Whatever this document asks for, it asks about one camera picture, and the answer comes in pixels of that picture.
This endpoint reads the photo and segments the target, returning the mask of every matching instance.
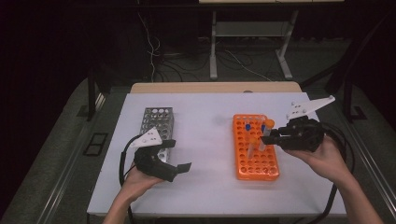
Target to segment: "test tube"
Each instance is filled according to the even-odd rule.
[[[254,137],[251,136],[250,134],[250,130],[251,130],[250,124],[245,125],[245,130],[248,141],[247,158],[250,160],[253,157],[253,149],[254,149]]]
[[[266,119],[264,121],[264,124],[262,124],[262,136],[269,136],[274,126],[275,126],[275,122],[272,119]],[[264,151],[264,150],[265,150],[265,144],[261,140],[259,145],[259,151]]]

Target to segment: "test tube rack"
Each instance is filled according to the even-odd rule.
[[[265,115],[256,114],[236,114],[233,116],[233,141],[238,179],[273,181],[279,177],[274,146],[267,145],[264,151],[259,151],[262,124],[266,119]],[[257,139],[253,156],[250,159],[248,158],[249,141],[245,129],[246,124],[250,124],[250,136]]]
[[[174,115],[172,107],[146,107],[143,115],[140,134],[148,132],[155,127],[162,140],[172,139]],[[162,148],[158,152],[158,158],[168,162],[170,158],[169,148]]]

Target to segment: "dark floor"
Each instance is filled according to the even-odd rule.
[[[227,39],[217,44],[218,81],[283,81],[285,78],[277,63],[274,50],[280,42],[262,38],[254,43],[234,43]],[[286,53],[293,80],[302,82],[337,62],[349,45],[347,40],[292,41]],[[155,82],[161,81],[211,81],[208,65],[208,42],[202,40],[200,54],[186,57],[171,48],[164,49],[163,63],[157,64],[159,72]],[[244,69],[238,58],[253,74]],[[304,89],[311,99],[328,96],[323,90],[327,78]],[[53,127],[46,143],[41,148],[35,163],[25,177],[14,200],[3,216],[1,223],[86,223],[86,210],[96,178],[100,172],[106,148],[116,127],[123,99],[130,86],[113,86],[106,94],[92,121],[87,122],[87,80],[78,85],[71,94],[61,116]],[[367,151],[381,173],[371,171],[366,154],[356,153],[355,176],[385,223],[396,223],[389,210],[385,192],[396,189],[394,179],[396,133],[375,109],[359,88],[354,88],[353,105],[359,106],[367,119],[353,124],[346,122],[341,113],[343,92],[336,94],[336,102],[318,111],[320,120],[333,123],[342,129],[355,151]],[[86,157],[82,151],[93,133],[108,133],[104,151],[99,157]],[[389,195],[394,202],[394,195]],[[91,223],[100,223],[101,217],[90,216]],[[255,219],[248,223],[292,223],[296,218],[284,218],[267,222]],[[179,219],[179,223],[191,220]],[[218,223],[219,220],[197,218],[197,223]],[[347,223],[344,217],[328,217],[322,223]]]

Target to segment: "orange test tube rack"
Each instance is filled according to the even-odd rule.
[[[267,145],[264,151],[259,151],[262,124],[266,119],[265,115],[256,114],[236,114],[233,116],[233,142],[238,179],[273,181],[279,177],[274,146]],[[250,124],[250,136],[257,139],[251,159],[248,158],[249,139],[247,139],[246,124]]]

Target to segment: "white table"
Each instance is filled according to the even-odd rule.
[[[175,124],[170,163],[192,162],[191,170],[150,189],[132,204],[135,217],[310,217],[320,214],[332,183],[276,147],[276,181],[236,178],[234,114],[263,113],[285,126],[290,104],[309,100],[303,92],[128,94],[92,195],[88,213],[104,216],[120,190],[118,170],[125,144],[138,134],[146,107],[171,106]],[[134,157],[127,154],[125,170]],[[337,193],[330,216],[345,216]]]

